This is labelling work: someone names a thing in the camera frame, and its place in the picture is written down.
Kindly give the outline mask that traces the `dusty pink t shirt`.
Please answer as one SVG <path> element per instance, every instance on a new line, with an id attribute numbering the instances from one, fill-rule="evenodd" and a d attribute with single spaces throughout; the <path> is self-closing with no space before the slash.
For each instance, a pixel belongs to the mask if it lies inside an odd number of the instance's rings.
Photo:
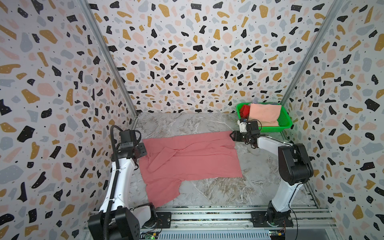
<path id="1" fill-rule="evenodd" d="M 148 199 L 161 207 L 177 198 L 184 181 L 240 178 L 242 170 L 231 132 L 144 139 L 139 160 Z"/>

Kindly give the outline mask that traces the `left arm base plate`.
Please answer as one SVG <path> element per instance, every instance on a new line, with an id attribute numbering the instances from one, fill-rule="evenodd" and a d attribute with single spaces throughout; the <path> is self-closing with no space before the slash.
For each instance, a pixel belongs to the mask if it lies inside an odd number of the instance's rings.
<path id="1" fill-rule="evenodd" d="M 151 215 L 154 225 L 152 228 L 157 229 L 170 229 L 172 213 L 171 212 L 159 212 Z"/>

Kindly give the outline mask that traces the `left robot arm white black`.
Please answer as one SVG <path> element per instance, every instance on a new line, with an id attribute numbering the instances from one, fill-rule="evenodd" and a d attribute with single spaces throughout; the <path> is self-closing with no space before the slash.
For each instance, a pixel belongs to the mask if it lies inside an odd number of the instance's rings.
<path id="1" fill-rule="evenodd" d="M 129 207 L 131 177 L 136 168 L 136 160 L 146 156 L 144 143 L 136 147 L 118 150 L 119 166 L 112 163 L 111 182 L 99 213 L 92 215 L 88 228 L 94 240 L 138 240 L 141 227 L 156 219 L 156 211 L 151 203 Z"/>

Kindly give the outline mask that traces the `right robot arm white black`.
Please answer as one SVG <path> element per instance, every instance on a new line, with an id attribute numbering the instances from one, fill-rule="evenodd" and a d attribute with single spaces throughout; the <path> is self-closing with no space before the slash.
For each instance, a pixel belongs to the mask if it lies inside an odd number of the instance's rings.
<path id="1" fill-rule="evenodd" d="M 303 144 L 293 144 L 276 140 L 270 136 L 234 131 L 230 137 L 235 142 L 244 142 L 252 147 L 266 150 L 278 157 L 281 181 L 274 198 L 266 211 L 251 212 L 251 222 L 255 228 L 292 227 L 291 203 L 301 186 L 314 175 L 314 170 Z"/>

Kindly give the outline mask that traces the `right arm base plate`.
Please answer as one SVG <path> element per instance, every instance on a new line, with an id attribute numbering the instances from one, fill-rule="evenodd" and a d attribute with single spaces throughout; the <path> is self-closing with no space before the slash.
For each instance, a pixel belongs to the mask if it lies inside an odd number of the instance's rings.
<path id="1" fill-rule="evenodd" d="M 276 213 L 270 210 L 253 211 L 251 212 L 251 222 L 254 228 L 283 228 L 294 226 L 290 210 Z"/>

